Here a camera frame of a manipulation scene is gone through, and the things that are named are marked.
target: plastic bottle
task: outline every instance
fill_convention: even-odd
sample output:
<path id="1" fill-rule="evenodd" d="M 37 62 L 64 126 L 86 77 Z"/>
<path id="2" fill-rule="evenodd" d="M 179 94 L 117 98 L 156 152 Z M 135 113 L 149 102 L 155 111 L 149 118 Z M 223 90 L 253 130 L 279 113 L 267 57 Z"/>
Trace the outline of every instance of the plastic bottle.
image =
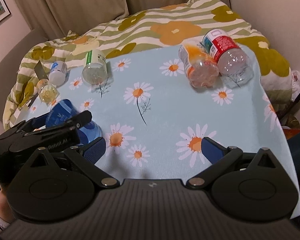
<path id="1" fill-rule="evenodd" d="M 179 49 L 186 76 L 195 88 L 211 87 L 219 75 L 215 60 L 197 41 L 185 41 Z"/>
<path id="2" fill-rule="evenodd" d="M 58 90 L 47 79 L 41 79 L 37 83 L 37 92 L 42 102 L 47 105 L 51 103 L 59 95 Z"/>
<path id="3" fill-rule="evenodd" d="M 63 61 L 56 61 L 52 64 L 49 81 L 56 86 L 61 86 L 66 81 L 67 65 Z"/>
<path id="4" fill-rule="evenodd" d="M 86 66 L 82 70 L 82 79 L 89 85 L 100 85 L 108 78 L 106 56 L 101 50 L 94 49 L 86 55 Z"/>
<path id="5" fill-rule="evenodd" d="M 48 128 L 64 123 L 66 120 L 78 113 L 79 112 L 68 99 L 63 99 L 50 110 L 45 122 L 46 127 Z M 102 131 L 94 121 L 91 121 L 78 130 L 78 135 L 80 137 L 80 143 L 86 145 L 94 139 L 102 136 Z"/>
<path id="6" fill-rule="evenodd" d="M 248 56 L 225 31 L 209 31 L 201 44 L 217 62 L 223 80 L 229 87 L 240 87 L 253 77 Z"/>

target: orange bottle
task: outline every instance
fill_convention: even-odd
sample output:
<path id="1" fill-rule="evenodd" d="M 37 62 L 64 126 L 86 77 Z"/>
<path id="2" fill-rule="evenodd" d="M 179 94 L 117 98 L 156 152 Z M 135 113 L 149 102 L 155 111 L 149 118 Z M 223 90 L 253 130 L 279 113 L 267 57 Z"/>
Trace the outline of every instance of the orange bottle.
<path id="1" fill-rule="evenodd" d="M 179 57 L 190 84 L 195 88 L 211 87 L 219 76 L 217 63 L 196 41 L 184 41 Z"/>

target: white pill bottle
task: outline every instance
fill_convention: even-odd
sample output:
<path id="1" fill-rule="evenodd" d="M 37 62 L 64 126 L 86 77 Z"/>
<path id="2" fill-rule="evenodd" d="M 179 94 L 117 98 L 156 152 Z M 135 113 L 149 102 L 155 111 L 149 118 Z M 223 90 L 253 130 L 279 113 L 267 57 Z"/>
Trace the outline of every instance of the white pill bottle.
<path id="1" fill-rule="evenodd" d="M 61 86 L 66 81 L 67 64 L 63 61 L 56 61 L 52 64 L 49 81 L 55 86 Z"/>

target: screw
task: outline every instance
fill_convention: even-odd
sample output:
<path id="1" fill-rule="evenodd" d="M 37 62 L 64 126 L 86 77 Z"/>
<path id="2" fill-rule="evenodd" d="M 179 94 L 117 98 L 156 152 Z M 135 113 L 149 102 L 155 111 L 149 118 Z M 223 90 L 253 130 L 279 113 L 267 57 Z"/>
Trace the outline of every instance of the screw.
<path id="1" fill-rule="evenodd" d="M 201 185 L 204 184 L 204 179 L 202 179 L 202 178 L 192 178 L 192 179 L 189 179 L 189 183 L 192 186 L 201 186 Z"/>
<path id="2" fill-rule="evenodd" d="M 113 186 L 117 183 L 117 180 L 114 178 L 104 178 L 101 180 L 101 183 L 105 186 Z"/>

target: floral bedspread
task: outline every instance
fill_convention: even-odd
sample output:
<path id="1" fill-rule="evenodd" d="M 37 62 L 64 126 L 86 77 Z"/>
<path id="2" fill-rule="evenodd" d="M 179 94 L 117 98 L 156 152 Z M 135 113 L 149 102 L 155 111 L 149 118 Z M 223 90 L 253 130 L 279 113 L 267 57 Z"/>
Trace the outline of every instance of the floral bedspread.
<path id="1" fill-rule="evenodd" d="M 134 179 L 182 179 L 186 182 L 211 163 L 201 151 L 208 136 L 224 146 L 245 152 L 268 147 L 295 185 L 297 176 L 282 128 L 260 85 L 254 53 L 254 78 L 229 89 L 221 80 L 215 87 L 194 90 L 178 59 L 179 46 L 152 49 L 107 60 L 109 78 L 102 86 L 82 83 L 82 67 L 71 69 L 58 88 L 80 111 L 89 110 L 102 129 L 106 153 L 96 163 L 121 182 Z M 37 98 L 25 119 L 48 112 Z M 300 214 L 300 205 L 295 215 Z"/>
<path id="2" fill-rule="evenodd" d="M 38 79 L 34 66 L 41 60 L 46 72 L 57 60 L 69 69 L 84 64 L 87 51 L 99 48 L 113 58 L 131 52 L 180 44 L 184 39 L 202 37 L 212 28 L 227 31 L 257 56 L 261 84 L 275 110 L 291 99 L 290 67 L 284 57 L 270 49 L 269 41 L 220 0 L 189 0 L 179 5 L 149 9 L 126 19 L 100 24 L 82 36 L 69 32 L 33 47 L 21 61 L 17 82 L 7 98 L 3 115 L 5 129 L 12 126 L 23 105 L 36 94 Z"/>

